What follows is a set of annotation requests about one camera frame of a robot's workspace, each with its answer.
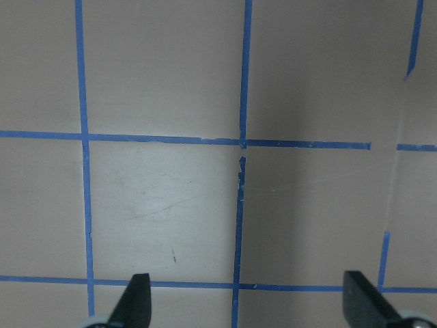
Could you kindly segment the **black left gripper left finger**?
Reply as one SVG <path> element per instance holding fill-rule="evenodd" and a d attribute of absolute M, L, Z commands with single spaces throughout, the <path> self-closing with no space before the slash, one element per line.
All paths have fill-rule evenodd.
<path fill-rule="evenodd" d="M 112 311 L 107 326 L 148 328 L 151 318 L 150 275 L 148 273 L 135 274 Z"/>

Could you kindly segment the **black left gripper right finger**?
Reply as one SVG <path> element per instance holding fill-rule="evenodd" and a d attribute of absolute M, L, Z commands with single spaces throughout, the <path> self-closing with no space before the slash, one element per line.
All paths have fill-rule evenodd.
<path fill-rule="evenodd" d="M 435 327 L 417 312 L 398 312 L 360 271 L 343 273 L 342 312 L 351 328 Z"/>

